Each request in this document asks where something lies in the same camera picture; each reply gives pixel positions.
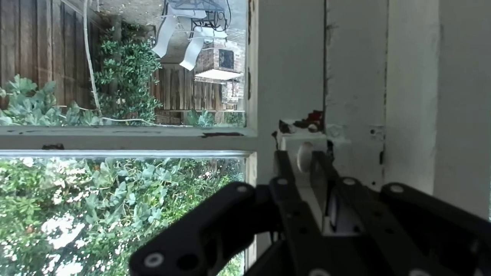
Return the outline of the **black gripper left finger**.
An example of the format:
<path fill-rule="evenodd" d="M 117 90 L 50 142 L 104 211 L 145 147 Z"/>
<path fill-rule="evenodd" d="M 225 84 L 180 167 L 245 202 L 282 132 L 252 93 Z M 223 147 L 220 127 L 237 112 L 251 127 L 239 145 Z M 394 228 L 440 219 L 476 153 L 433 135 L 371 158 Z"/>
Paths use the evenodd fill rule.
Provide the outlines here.
<path fill-rule="evenodd" d="M 136 250 L 131 276 L 219 276 L 257 234 L 280 237 L 243 276 L 329 276 L 323 240 L 298 173 L 286 165 L 269 184 L 236 181 Z"/>

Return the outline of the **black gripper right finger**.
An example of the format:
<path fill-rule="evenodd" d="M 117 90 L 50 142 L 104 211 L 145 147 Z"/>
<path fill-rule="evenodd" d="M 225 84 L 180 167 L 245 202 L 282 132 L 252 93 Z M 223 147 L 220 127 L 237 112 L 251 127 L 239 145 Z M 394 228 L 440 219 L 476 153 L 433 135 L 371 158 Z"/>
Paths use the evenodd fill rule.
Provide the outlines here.
<path fill-rule="evenodd" d="M 374 190 L 341 176 L 315 152 L 325 217 L 337 236 L 366 240 L 381 268 L 375 276 L 491 276 L 491 224 L 403 182 Z"/>

